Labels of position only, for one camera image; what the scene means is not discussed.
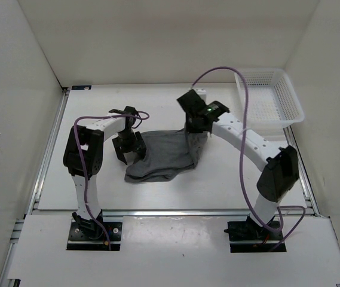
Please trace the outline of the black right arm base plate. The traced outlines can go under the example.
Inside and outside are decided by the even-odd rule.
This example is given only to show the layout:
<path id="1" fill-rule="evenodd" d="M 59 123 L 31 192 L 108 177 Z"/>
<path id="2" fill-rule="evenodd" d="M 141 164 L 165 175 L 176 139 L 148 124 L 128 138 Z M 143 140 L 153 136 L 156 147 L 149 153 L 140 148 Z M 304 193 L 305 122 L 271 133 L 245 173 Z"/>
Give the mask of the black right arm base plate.
<path id="1" fill-rule="evenodd" d="M 286 252 L 282 231 L 270 232 L 263 227 L 254 227 L 247 221 L 228 221 L 224 230 L 228 234 L 230 253 Z"/>

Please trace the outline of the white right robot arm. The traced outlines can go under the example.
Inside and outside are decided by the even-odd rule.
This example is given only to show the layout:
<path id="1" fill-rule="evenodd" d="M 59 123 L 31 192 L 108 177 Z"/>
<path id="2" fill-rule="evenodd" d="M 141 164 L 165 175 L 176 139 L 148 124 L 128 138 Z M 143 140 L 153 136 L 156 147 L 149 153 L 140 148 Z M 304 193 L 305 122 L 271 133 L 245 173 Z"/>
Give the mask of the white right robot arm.
<path id="1" fill-rule="evenodd" d="M 195 90 L 189 90 L 177 99 L 186 115 L 186 130 L 190 133 L 209 132 L 240 151 L 239 177 L 244 199 L 250 209 L 247 233 L 260 239 L 271 227 L 279 204 L 299 179 L 297 151 L 292 146 L 279 147 L 254 132 L 229 108 L 218 101 L 206 104 Z M 244 186 L 243 158 L 247 157 L 261 172 L 256 184 L 259 195 L 250 204 Z"/>

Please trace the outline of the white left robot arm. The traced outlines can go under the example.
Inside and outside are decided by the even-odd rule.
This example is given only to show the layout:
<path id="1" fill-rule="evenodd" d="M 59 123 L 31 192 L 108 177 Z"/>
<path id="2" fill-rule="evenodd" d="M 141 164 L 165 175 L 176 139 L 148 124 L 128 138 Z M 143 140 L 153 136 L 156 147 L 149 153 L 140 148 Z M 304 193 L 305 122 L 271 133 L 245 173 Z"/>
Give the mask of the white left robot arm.
<path id="1" fill-rule="evenodd" d="M 143 158 L 146 145 L 139 123 L 149 119 L 149 114 L 134 107 L 112 109 L 105 116 L 82 116 L 74 121 L 63 155 L 63 165 L 75 184 L 78 209 L 72 214 L 75 222 L 83 225 L 83 232 L 90 239 L 102 236 L 102 209 L 97 196 L 96 176 L 103 164 L 103 146 L 110 139 L 116 157 L 127 164 L 126 154 L 134 153 Z"/>

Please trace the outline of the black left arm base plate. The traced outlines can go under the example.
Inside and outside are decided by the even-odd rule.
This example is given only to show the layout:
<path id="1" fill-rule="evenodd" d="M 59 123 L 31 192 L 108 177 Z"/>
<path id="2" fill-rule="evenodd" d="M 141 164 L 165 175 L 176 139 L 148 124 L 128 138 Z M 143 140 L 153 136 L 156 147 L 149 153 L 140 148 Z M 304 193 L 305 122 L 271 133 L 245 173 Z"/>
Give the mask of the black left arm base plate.
<path id="1" fill-rule="evenodd" d="M 107 245 L 106 236 L 100 227 L 95 231 L 86 230 L 72 220 L 69 229 L 66 249 L 68 251 L 119 251 L 121 247 L 122 222 L 103 222 L 108 232 L 110 244 Z"/>

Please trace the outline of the grey cotton shorts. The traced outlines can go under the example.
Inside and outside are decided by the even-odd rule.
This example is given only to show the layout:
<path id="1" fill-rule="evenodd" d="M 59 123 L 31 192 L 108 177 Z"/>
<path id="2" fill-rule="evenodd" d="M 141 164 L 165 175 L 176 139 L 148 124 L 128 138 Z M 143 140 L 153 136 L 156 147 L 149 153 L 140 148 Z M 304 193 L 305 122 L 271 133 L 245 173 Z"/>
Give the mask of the grey cotton shorts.
<path id="1" fill-rule="evenodd" d="M 146 154 L 125 170 L 128 183 L 168 182 L 178 174 L 197 167 L 208 133 L 156 130 L 142 133 Z"/>

